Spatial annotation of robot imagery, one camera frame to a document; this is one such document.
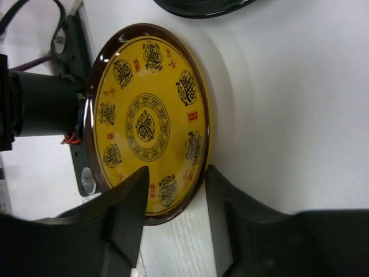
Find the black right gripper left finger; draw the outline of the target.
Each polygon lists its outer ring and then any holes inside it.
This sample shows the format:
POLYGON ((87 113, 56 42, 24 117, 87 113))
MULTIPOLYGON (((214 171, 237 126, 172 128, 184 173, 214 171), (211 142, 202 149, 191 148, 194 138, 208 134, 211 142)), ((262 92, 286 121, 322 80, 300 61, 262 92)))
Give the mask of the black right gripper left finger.
POLYGON ((56 218, 1 215, 2 276, 129 276, 148 200, 144 166, 113 189, 56 218))

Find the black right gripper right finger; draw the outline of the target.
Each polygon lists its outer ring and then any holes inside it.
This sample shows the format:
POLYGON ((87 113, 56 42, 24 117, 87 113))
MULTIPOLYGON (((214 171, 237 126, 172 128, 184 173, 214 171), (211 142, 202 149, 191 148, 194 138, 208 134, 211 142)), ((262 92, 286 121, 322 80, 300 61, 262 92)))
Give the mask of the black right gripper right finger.
POLYGON ((260 203, 214 166, 205 177, 218 276, 367 276, 368 211, 303 211, 260 203))

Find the yellow plate with brown rim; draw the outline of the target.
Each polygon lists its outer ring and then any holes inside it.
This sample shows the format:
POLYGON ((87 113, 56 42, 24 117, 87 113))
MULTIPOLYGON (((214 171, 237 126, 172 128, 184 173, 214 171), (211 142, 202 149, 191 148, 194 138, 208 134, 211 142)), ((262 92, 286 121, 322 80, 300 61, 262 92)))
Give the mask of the yellow plate with brown rim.
POLYGON ((103 46, 86 85, 84 144, 102 192, 148 167, 147 226, 186 208, 209 165, 212 109, 197 60, 174 33, 133 24, 103 46))

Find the black plate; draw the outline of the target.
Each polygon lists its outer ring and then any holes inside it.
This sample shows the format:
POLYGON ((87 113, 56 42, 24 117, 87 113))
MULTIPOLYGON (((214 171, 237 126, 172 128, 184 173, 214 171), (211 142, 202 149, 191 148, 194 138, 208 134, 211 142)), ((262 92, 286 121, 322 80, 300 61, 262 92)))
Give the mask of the black plate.
POLYGON ((255 0, 154 0, 166 12, 189 19, 222 16, 252 4, 255 0))

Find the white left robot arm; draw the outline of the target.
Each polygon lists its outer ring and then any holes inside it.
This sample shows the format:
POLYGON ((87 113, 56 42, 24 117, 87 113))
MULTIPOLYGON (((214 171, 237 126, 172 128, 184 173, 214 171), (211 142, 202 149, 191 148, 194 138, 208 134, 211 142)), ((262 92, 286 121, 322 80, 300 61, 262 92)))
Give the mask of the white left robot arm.
POLYGON ((1 55, 1 151, 16 137, 63 135, 62 144, 79 144, 82 99, 70 78, 10 70, 1 55))

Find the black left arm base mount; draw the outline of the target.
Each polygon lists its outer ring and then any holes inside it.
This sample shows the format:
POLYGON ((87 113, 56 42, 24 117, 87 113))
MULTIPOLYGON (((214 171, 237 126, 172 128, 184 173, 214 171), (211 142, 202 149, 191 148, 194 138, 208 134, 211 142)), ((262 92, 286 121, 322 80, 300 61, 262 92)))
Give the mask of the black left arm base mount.
POLYGON ((77 12, 66 17, 62 30, 65 34, 64 49, 53 58, 52 71, 55 76, 67 79, 73 84, 76 111, 71 118, 72 129, 67 131, 65 138, 71 153, 78 193, 87 197, 99 192, 95 185, 84 185, 82 181, 83 173, 91 169, 83 142, 85 87, 92 68, 91 51, 86 36, 88 29, 80 12, 77 12))

